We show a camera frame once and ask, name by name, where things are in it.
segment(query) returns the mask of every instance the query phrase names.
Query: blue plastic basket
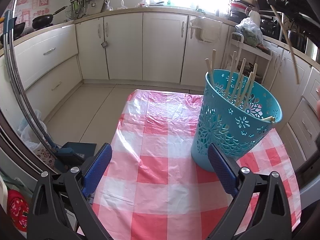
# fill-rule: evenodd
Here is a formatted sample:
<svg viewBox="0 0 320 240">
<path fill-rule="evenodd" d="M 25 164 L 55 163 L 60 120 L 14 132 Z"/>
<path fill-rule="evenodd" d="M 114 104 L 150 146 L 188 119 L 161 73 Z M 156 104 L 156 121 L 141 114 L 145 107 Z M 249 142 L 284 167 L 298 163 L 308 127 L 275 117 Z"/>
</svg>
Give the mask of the blue plastic basket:
<svg viewBox="0 0 320 240">
<path fill-rule="evenodd" d="M 249 103 L 244 111 L 242 108 L 246 97 L 240 107 L 234 105 L 234 99 L 233 104 L 229 102 L 238 73 L 233 73 L 231 87 L 225 99 L 229 74 L 228 70 L 214 70 L 214 89 L 209 83 L 208 73 L 205 76 L 206 86 L 196 134 L 191 146 L 191 155 L 194 161 L 207 171 L 214 171 L 207 154 L 211 143 L 214 143 L 225 155 L 238 160 L 282 119 L 282 110 L 278 101 L 257 82 L 254 82 Z M 247 81 L 248 78 L 244 77 L 241 90 L 244 89 Z M 269 116 L 275 117 L 276 121 L 262 121 Z"/>
</svg>

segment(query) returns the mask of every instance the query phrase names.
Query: tile floor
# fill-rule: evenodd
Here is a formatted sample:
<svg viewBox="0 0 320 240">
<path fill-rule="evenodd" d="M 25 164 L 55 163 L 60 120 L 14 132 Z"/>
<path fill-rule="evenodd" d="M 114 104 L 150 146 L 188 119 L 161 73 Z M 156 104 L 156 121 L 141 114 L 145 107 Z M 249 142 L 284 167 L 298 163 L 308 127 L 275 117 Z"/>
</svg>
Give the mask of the tile floor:
<svg viewBox="0 0 320 240">
<path fill-rule="evenodd" d="M 66 142 L 111 143 L 127 97 L 136 89 L 203 94 L 201 91 L 152 86 L 83 84 L 47 123 L 58 145 Z"/>
</svg>

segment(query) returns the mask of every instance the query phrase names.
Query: metal screw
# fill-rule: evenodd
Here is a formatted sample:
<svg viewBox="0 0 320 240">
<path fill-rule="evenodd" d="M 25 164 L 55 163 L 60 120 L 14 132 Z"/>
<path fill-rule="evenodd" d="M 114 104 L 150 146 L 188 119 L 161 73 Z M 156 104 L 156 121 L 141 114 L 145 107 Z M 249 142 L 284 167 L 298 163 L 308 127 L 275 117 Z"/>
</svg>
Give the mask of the metal screw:
<svg viewBox="0 0 320 240">
<path fill-rule="evenodd" d="M 79 167 L 71 168 L 71 173 L 77 173 L 79 171 Z"/>
<path fill-rule="evenodd" d="M 248 174 L 250 172 L 250 170 L 247 167 L 243 167 L 243 168 L 241 168 L 241 172 L 244 174 Z"/>
<path fill-rule="evenodd" d="M 49 173 L 48 173 L 47 171 L 44 171 L 44 172 L 41 173 L 41 177 L 44 178 L 44 177 L 48 176 L 48 174 L 49 174 Z"/>
<path fill-rule="evenodd" d="M 278 178 L 278 177 L 279 177 L 279 173 L 276 172 L 276 171 L 273 171 L 273 172 L 271 173 L 271 175 L 272 175 L 273 177 L 275 177 L 275 178 Z"/>
</svg>

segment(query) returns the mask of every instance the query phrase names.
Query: plastic tablecloth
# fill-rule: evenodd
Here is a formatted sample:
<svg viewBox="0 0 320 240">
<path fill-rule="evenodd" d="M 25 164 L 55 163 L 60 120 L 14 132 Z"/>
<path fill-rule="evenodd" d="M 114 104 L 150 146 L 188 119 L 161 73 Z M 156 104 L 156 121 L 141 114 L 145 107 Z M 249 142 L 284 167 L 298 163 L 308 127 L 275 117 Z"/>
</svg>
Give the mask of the plastic tablecloth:
<svg viewBox="0 0 320 240">
<path fill-rule="evenodd" d="M 128 97 L 92 205 L 114 239 L 205 239 L 228 208 L 232 197 L 190 153 L 202 97 L 150 90 L 135 90 Z M 255 173 L 280 174 L 296 228 L 298 184 L 276 130 L 237 163 Z M 248 226 L 257 200 L 253 194 L 237 233 Z"/>
</svg>

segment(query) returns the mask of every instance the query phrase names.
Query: basket rim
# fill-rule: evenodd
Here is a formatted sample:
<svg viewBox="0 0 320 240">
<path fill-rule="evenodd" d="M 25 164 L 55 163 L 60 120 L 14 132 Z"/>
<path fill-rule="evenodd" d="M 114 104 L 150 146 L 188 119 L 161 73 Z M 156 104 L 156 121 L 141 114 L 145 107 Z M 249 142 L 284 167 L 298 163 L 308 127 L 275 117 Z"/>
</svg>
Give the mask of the basket rim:
<svg viewBox="0 0 320 240">
<path fill-rule="evenodd" d="M 216 70 L 218 70 L 218 71 L 230 72 L 230 70 L 226 70 L 226 69 L 213 69 L 212 71 L 214 72 L 214 71 L 216 71 Z M 223 98 L 226 102 L 230 103 L 229 100 L 226 100 L 222 95 L 220 95 L 220 94 L 212 87 L 212 85 L 211 85 L 210 82 L 209 82 L 208 72 L 205 74 L 205 81 L 206 81 L 206 84 L 209 85 L 221 98 Z M 259 118 L 255 117 L 255 116 L 251 115 L 251 114 L 246 113 L 245 111 L 243 111 L 243 110 L 242 110 L 241 108 L 239 108 L 239 107 L 238 107 L 238 109 L 241 110 L 245 115 L 247 115 L 247 116 L 249 116 L 249 117 L 252 117 L 252 118 L 254 118 L 254 119 L 256 119 L 256 120 L 262 121 L 262 122 L 265 123 L 265 124 L 270 124 L 270 123 L 272 123 L 272 124 L 277 124 L 277 123 L 280 123 L 280 122 L 282 121 L 283 114 L 282 114 L 282 108 L 281 108 L 278 100 L 273 96 L 273 94 L 271 94 L 268 90 L 266 90 L 266 89 L 265 89 L 262 85 L 260 85 L 259 83 L 257 83 L 257 82 L 254 81 L 254 85 L 259 85 L 260 87 L 262 87 L 266 92 L 268 92 L 268 93 L 272 96 L 272 98 L 276 101 L 276 103 L 277 103 L 277 105 L 278 105 L 278 107 L 279 107 L 279 109 L 280 109 L 280 114 L 281 114 L 280 117 L 281 117 L 281 118 L 279 118 L 279 120 L 278 120 L 278 121 L 275 121 L 275 122 L 263 121 L 262 119 L 259 119 Z"/>
</svg>

